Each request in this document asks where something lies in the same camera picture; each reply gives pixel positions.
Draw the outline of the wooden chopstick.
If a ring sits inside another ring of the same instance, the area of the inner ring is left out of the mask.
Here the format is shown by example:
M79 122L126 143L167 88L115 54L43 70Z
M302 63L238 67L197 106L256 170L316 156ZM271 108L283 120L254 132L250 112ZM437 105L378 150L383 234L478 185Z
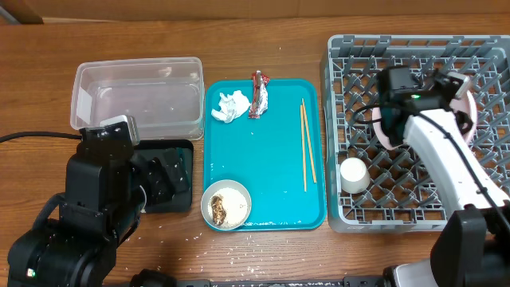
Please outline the wooden chopstick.
M316 166L315 166L315 160L313 158L312 138L310 135L308 114L307 114L306 104L304 102L304 99L301 100L300 109L301 109L301 121L302 121L302 140L307 140L309 162L310 162L310 168L312 171L312 180L314 183L317 183Z
M304 192L307 192L307 165L306 165L306 145L304 142L304 111L303 105L300 105L300 133L301 133L301 147L302 147L302 164L303 164L303 182L304 182Z

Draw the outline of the white round plate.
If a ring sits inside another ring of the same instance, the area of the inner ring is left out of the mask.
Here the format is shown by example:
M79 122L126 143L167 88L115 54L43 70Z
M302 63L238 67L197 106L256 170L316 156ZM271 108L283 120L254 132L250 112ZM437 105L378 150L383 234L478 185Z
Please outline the white round plate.
M473 139L477 127L477 105L475 103L472 93L468 91L464 96L461 97L460 100L453 99L450 102L450 107L455 112L466 113L469 116L469 119L473 122L471 128L467 132L461 132L463 139L467 144L469 144ZM383 133L380 122L374 123L373 129L378 141L381 143L383 147L385 147L385 149L394 150L395 148L402 146L401 144L392 145L390 143L389 138Z

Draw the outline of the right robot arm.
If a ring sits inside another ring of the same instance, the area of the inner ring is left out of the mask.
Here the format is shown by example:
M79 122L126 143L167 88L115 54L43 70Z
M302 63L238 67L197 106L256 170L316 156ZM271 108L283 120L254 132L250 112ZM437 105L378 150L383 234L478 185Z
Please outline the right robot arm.
M507 286L509 197L488 176L464 136L469 115L452 108L470 90L460 73L435 71L421 88L410 68L391 66L376 76L379 123L391 146L407 144L439 193L448 222L428 259L388 267L391 286Z

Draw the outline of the red foil snack wrapper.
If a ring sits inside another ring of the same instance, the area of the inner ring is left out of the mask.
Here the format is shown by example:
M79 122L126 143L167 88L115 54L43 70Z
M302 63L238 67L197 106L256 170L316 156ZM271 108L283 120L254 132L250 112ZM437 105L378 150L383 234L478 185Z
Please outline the red foil snack wrapper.
M269 93L267 85L270 79L257 70L252 75L253 80L253 99L249 109L250 119L259 119L268 109L269 106Z

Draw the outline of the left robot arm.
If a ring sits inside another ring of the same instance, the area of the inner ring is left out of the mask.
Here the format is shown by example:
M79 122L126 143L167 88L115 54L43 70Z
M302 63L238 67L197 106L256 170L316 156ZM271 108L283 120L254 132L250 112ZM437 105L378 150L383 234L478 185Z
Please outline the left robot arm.
M101 286L142 213L186 212L194 146L142 140L133 117L82 128L52 196L8 253L9 286Z

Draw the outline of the white plastic cup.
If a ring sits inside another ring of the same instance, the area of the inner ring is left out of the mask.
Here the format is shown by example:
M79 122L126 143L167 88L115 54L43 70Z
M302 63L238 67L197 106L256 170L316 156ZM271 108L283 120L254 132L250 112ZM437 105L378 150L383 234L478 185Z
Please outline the white plastic cup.
M345 159L339 167L342 190L349 194L364 192L370 184L367 165L358 158Z

